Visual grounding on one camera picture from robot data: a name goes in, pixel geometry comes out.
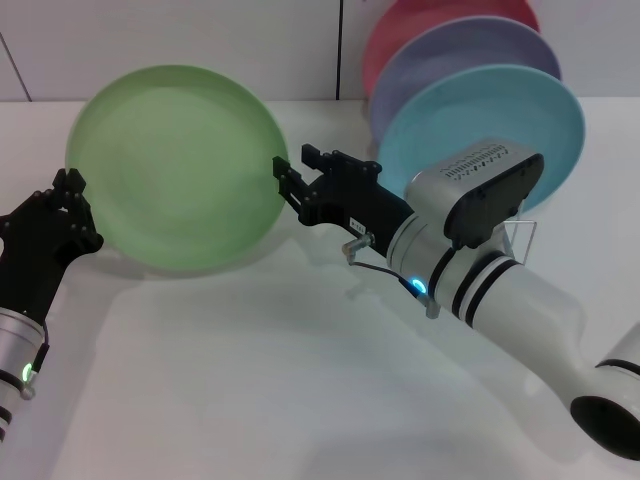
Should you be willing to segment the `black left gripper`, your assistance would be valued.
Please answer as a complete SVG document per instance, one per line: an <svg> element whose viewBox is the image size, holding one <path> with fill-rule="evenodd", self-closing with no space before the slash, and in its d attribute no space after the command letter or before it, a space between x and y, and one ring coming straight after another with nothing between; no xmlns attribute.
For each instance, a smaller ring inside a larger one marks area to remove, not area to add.
<svg viewBox="0 0 640 480"><path fill-rule="evenodd" d="M1 217L3 308L45 317L66 269L102 248L85 188L77 169L61 168L50 188L36 190Z"/></svg>

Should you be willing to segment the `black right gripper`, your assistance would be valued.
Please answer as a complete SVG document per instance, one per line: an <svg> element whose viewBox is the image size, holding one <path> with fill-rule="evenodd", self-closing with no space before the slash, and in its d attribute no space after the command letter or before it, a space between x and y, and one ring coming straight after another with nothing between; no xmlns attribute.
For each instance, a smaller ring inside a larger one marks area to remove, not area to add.
<svg viewBox="0 0 640 480"><path fill-rule="evenodd" d="M321 175L307 185L290 163L272 159L278 193L305 226L333 224L359 237L369 234L374 246L388 246L413 210L378 183L380 164L361 161L340 151L322 153L311 144L301 147L301 161Z"/></svg>

